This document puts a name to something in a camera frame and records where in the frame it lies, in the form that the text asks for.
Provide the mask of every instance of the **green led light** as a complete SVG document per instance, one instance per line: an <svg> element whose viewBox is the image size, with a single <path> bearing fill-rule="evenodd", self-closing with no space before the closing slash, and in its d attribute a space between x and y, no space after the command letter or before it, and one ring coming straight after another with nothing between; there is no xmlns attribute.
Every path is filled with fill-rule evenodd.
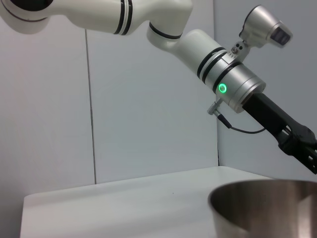
<svg viewBox="0 0 317 238"><path fill-rule="evenodd" d="M224 83L219 84L220 93L225 93L227 91L227 86Z"/></svg>

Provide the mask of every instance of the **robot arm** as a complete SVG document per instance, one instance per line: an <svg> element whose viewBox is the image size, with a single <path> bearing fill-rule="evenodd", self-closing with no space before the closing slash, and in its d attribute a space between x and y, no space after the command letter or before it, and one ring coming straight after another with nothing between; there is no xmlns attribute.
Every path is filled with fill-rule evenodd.
<svg viewBox="0 0 317 238"><path fill-rule="evenodd" d="M242 61L251 47L271 43L283 48L292 38L290 30L262 6L247 16L237 42L230 51L201 30L181 37L192 11L191 0L1 0L21 33L42 30L52 15L65 15L75 25L97 31L129 35L150 21L148 40L179 58L218 96L209 114L233 128L218 107L225 102L235 112L247 111L278 141L279 148L317 174L317 140L314 133L287 115L262 92L266 84ZM36 30L18 26L41 24Z"/></svg>

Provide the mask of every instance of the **gray wall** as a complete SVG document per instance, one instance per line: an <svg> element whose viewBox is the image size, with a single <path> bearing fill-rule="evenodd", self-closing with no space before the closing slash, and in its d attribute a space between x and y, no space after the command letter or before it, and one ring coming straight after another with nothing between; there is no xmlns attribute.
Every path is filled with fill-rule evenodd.
<svg viewBox="0 0 317 238"><path fill-rule="evenodd" d="M283 50L271 45L253 49L245 65L267 83L265 94L268 97L299 123L317 132L317 1L215 0L215 39L230 48L239 40L246 15L258 4L282 20L292 30L294 38ZM235 127L261 128L246 112L235 114L226 105L221 106L221 111ZM284 155L268 132L245 135L219 124L218 139L223 166L274 178L317 181L317 176L296 159Z"/></svg>

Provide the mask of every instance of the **cable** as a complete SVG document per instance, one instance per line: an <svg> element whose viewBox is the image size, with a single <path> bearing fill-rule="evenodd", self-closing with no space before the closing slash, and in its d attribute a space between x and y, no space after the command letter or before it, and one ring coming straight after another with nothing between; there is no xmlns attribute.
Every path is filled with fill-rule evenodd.
<svg viewBox="0 0 317 238"><path fill-rule="evenodd" d="M246 130L241 130L241 129L238 129L238 128L235 128L233 127L229 122L228 120L223 116L223 114L219 114L217 116L218 120L221 121L228 129L233 129L235 131L238 131L238 132L242 132L242 133L245 133L245 134L258 134L258 133L261 133L263 131L265 131L265 128L261 129L261 130L258 130L258 131L246 131Z"/></svg>
<svg viewBox="0 0 317 238"><path fill-rule="evenodd" d="M246 134L258 134L258 133L261 133L261 132L265 131L265 128L263 128L263 129L261 129L261 130L258 130L258 131L240 130L240 129L235 128L235 127L232 127L231 129L236 130L236 131L239 131L239 132L242 132L242 133L246 133Z"/></svg>

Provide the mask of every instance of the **metal pot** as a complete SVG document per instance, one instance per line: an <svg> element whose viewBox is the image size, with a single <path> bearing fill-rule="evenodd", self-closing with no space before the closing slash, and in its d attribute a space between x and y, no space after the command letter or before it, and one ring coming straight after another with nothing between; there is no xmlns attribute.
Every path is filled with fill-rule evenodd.
<svg viewBox="0 0 317 238"><path fill-rule="evenodd" d="M218 238L317 238L317 183L236 182L209 196Z"/></svg>

